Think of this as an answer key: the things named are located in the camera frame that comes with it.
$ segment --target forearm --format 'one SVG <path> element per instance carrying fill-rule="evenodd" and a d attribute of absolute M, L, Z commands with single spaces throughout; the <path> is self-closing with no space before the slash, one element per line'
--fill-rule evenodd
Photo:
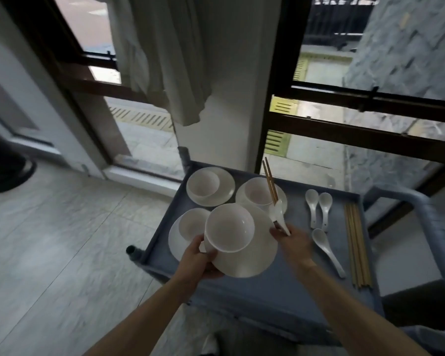
<path fill-rule="evenodd" d="M 84 355 L 149 355 L 183 301 L 178 282 L 168 281 Z"/>
<path fill-rule="evenodd" d="M 401 330 L 349 295 L 315 264 L 300 267 L 297 277 L 350 355 L 428 355 Z"/>

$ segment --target white plate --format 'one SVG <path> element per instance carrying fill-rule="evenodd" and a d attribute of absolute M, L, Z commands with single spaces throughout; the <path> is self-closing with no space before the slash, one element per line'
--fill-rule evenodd
<path fill-rule="evenodd" d="M 245 193 L 245 187 L 246 187 L 246 184 L 244 183 L 241 185 L 241 187 L 239 187 L 239 190 L 237 190 L 236 203 L 249 203 L 250 205 L 255 206 L 255 204 L 247 198 L 246 193 Z M 283 210 L 283 213 L 285 214 L 285 212 L 287 212 L 287 207 L 289 205 L 289 203 L 287 201 L 287 195 L 285 195 L 285 192 L 278 185 L 275 185 L 275 188 L 277 189 L 277 196 L 279 197 L 280 200 L 282 200 L 282 210 Z"/>
<path fill-rule="evenodd" d="M 213 195 L 208 196 L 204 200 L 195 200 L 193 197 L 190 196 L 188 191 L 186 191 L 186 194 L 191 199 L 191 201 L 198 205 L 204 207 L 219 206 L 229 200 L 232 194 L 234 194 L 234 191 L 236 190 L 236 183 L 231 174 L 220 167 L 206 167 L 206 169 L 218 175 L 219 189 Z"/>
<path fill-rule="evenodd" d="M 186 240 L 181 234 L 178 229 L 179 223 L 183 215 L 178 217 L 178 219 L 173 223 L 170 233 L 168 234 L 168 246 L 170 248 L 170 252 L 173 255 L 174 258 L 176 258 L 178 261 L 181 261 L 181 258 L 183 256 L 184 251 L 186 248 L 190 245 L 191 241 Z M 204 244 L 201 243 L 201 246 L 199 247 L 199 251 L 205 252 Z"/>
<path fill-rule="evenodd" d="M 225 275 L 244 278 L 252 277 L 266 270 L 277 254 L 277 241 L 269 232 L 273 223 L 261 209 L 241 203 L 254 218 L 255 233 L 250 244 L 243 250 L 233 253 L 218 253 L 214 266 Z"/>

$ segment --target wooden chopsticks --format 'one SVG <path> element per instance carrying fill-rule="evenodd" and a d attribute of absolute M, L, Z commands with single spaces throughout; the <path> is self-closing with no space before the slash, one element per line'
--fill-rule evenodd
<path fill-rule="evenodd" d="M 362 233 L 361 217 L 356 203 L 344 205 L 346 230 L 348 233 L 348 247 L 351 276 L 353 285 L 357 288 L 373 286 L 371 271 L 369 269 L 366 244 Z"/>
<path fill-rule="evenodd" d="M 265 177 L 267 178 L 268 190 L 270 191 L 270 196 L 272 196 L 272 202 L 275 205 L 279 200 L 279 197 L 277 195 L 277 189 L 275 188 L 274 179 L 272 178 L 272 173 L 270 171 L 267 158 L 265 158 L 265 162 L 262 160 L 262 166 L 264 167 Z"/>

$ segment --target bowl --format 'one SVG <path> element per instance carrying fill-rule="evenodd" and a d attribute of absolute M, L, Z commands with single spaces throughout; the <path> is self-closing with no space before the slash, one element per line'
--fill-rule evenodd
<path fill-rule="evenodd" d="M 268 208 L 272 203 L 266 178 L 251 178 L 246 182 L 244 193 L 247 199 L 259 208 Z"/>
<path fill-rule="evenodd" d="M 210 247 L 219 252 L 237 252 L 249 245 L 254 237 L 255 223 L 250 212 L 237 203 L 225 203 L 215 208 L 206 221 L 205 236 Z"/>
<path fill-rule="evenodd" d="M 214 195 L 219 184 L 218 175 L 202 168 L 190 176 L 186 184 L 186 191 L 195 199 L 204 199 Z"/>
<path fill-rule="evenodd" d="M 191 242 L 195 236 L 204 233 L 206 220 L 210 212 L 203 208 L 193 208 L 186 211 L 178 224 L 180 235 L 187 241 Z"/>

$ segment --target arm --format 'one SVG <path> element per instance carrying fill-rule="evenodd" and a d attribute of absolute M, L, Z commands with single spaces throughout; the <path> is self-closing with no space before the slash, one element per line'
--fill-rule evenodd
<path fill-rule="evenodd" d="M 196 236 L 184 252 L 170 281 L 91 347 L 84 356 L 149 355 L 180 305 L 195 292 L 198 282 L 223 275 L 210 263 L 216 257 L 215 253 L 199 252 L 202 240 L 203 235 Z"/>
<path fill-rule="evenodd" d="M 279 242 L 297 279 L 307 288 L 350 355 L 429 355 L 319 268 L 311 258 L 309 236 L 292 225 L 288 226 L 291 236 L 275 228 L 270 233 Z"/>

